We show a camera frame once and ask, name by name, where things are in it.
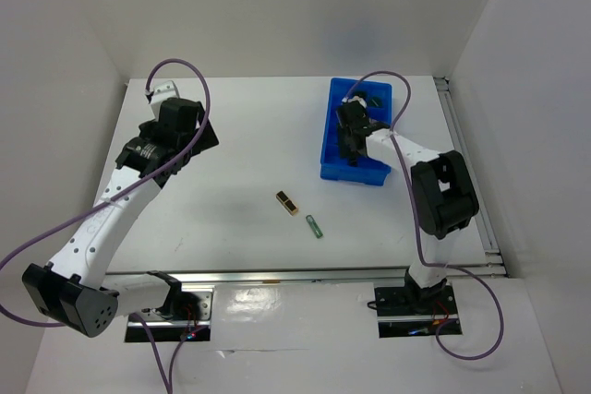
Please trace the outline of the black gold lipstick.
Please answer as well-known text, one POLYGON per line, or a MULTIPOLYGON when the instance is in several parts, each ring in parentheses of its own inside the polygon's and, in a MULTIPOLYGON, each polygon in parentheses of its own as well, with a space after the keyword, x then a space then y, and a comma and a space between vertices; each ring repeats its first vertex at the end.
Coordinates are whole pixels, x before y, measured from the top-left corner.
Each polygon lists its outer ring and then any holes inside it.
POLYGON ((287 210, 290 215, 296 215, 298 212, 298 206, 294 203, 294 201, 285 194, 284 191, 279 191, 276 195, 277 200, 281 203, 281 205, 287 210))

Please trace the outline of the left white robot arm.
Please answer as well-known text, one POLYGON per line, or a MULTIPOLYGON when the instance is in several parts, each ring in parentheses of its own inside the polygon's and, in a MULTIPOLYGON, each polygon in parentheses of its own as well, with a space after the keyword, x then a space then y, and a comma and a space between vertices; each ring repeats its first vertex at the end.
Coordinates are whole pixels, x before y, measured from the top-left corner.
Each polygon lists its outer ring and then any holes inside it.
POLYGON ((117 316, 148 309, 162 319, 195 318, 199 298, 161 271, 112 278, 106 271, 139 214, 190 159, 219 141, 201 102, 169 98, 116 158, 100 203, 46 265, 29 265, 22 282, 38 311, 83 335, 103 333, 117 316))

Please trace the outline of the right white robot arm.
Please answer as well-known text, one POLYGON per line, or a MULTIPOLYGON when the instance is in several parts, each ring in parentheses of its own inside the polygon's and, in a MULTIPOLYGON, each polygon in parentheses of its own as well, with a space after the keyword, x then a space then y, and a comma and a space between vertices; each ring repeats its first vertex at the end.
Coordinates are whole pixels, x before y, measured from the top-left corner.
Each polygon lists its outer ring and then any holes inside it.
POLYGON ((399 135, 370 118, 358 101, 340 105, 336 115, 339 150, 346 159, 379 161, 403 174, 416 235, 416 258, 404 275, 403 301, 410 311, 425 312, 446 285, 459 233, 479 212, 464 157, 399 135))

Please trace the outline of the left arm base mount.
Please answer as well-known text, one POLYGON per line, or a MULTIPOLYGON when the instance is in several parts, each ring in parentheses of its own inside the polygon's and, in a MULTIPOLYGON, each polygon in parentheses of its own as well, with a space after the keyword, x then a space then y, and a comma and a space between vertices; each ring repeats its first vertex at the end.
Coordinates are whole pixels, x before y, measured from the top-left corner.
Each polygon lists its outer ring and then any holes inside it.
POLYGON ((125 342, 147 343, 148 333, 136 314, 149 327, 156 342, 178 343, 205 342, 211 338, 211 313, 214 289, 212 286, 182 284, 183 295, 188 300, 173 314, 159 310, 164 305, 168 286, 125 291, 118 297, 117 316, 126 320, 125 342))

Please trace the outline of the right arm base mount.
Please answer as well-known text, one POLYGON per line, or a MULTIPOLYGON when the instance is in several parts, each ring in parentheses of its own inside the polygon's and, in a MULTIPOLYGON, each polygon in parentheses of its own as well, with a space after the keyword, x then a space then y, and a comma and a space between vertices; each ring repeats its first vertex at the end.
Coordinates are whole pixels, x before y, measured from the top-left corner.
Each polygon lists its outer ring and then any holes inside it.
POLYGON ((402 287, 377 287, 367 308, 377 314, 379 337, 411 338, 462 335, 462 326, 451 285, 426 302, 411 304, 402 287))

